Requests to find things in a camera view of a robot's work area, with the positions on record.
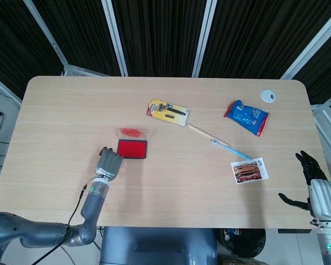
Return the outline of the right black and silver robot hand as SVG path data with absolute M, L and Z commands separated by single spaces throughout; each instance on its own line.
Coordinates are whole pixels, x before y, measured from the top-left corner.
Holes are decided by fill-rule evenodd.
M 286 204 L 309 211 L 313 217 L 311 224 L 331 229 L 331 181 L 328 180 L 315 158 L 305 151 L 295 154 L 300 161 L 308 188 L 306 202 L 292 200 L 283 193 L 279 198 Z

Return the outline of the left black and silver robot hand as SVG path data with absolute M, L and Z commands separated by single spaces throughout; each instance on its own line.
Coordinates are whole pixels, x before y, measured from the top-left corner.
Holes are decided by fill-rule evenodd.
M 118 175 L 123 159 L 112 148 L 103 147 L 95 168 L 96 176 L 106 178 L 108 181 L 114 180 Z

